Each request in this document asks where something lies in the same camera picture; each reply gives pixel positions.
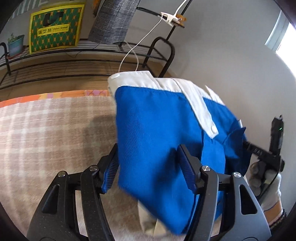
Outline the right hand white glove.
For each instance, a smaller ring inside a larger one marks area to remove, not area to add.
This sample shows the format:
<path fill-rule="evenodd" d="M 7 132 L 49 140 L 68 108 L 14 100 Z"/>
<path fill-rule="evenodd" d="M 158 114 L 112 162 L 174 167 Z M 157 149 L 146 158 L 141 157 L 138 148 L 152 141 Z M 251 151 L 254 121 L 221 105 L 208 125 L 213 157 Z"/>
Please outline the right hand white glove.
<path fill-rule="evenodd" d="M 255 197 L 263 211 L 270 211 L 273 208 L 278 208 L 282 211 L 281 204 L 281 174 L 273 170 L 264 172 L 264 181 L 259 177 L 260 171 L 259 162 L 253 163 L 249 168 L 250 177 L 248 184 L 253 191 Z"/>

